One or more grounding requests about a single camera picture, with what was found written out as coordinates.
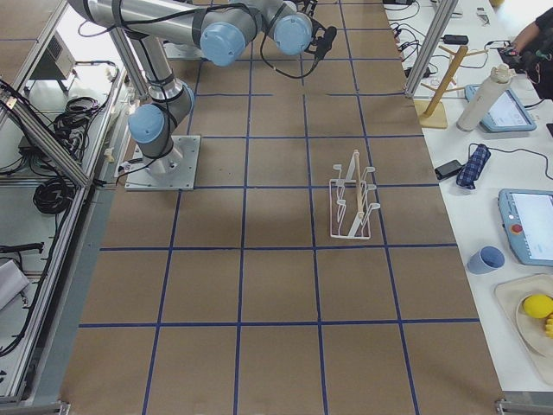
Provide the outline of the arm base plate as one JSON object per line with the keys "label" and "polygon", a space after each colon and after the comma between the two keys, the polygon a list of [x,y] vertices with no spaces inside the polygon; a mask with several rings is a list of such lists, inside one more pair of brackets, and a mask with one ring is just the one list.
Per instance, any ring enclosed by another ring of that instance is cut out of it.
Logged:
{"label": "arm base plate", "polygon": [[172,151],[148,168],[140,161],[131,167],[124,185],[129,191],[193,190],[200,153],[200,136],[172,136]]}

